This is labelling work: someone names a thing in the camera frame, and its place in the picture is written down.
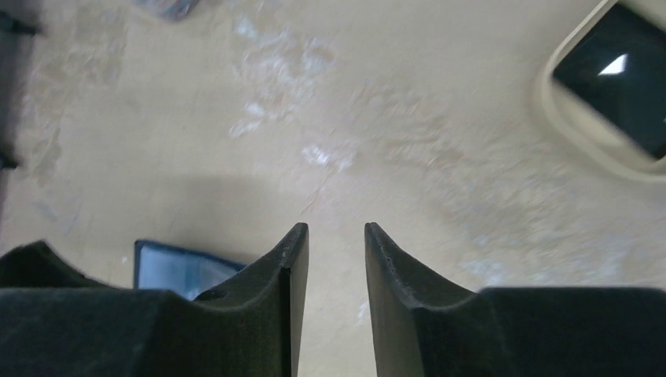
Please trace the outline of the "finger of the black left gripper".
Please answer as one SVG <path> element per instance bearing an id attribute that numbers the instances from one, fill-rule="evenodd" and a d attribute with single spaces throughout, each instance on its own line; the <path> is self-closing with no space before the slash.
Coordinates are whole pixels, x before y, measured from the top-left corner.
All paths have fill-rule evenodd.
<path id="1" fill-rule="evenodd" d="M 112 286 L 79 272 L 47 242 L 39 240 L 1 256 L 1 289 L 10 288 L 112 289 Z"/>

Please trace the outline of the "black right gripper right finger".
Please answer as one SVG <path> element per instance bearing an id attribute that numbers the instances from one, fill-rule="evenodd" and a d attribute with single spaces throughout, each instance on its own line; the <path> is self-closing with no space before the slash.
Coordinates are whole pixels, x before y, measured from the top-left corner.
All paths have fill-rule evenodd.
<path id="1" fill-rule="evenodd" d="M 647 287 L 470 291 L 364 228 L 380 376 L 662 376 L 665 293 Z"/>

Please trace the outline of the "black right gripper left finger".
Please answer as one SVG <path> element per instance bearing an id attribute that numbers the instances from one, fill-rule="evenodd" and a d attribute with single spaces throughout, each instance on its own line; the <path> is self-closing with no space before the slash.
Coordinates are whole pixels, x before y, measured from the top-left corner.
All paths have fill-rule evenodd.
<path id="1" fill-rule="evenodd" d="M 308 262 L 298 223 L 192 301 L 168 290 L 1 289 L 1 373 L 295 376 Z"/>

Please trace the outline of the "blue leather card holder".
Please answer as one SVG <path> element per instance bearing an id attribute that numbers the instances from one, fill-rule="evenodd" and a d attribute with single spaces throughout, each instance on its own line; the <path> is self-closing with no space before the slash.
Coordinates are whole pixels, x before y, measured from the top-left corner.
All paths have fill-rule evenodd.
<path id="1" fill-rule="evenodd" d="M 170 290 L 189 301 L 245 267 L 202 251 L 152 240 L 134 243 L 134 287 Z"/>

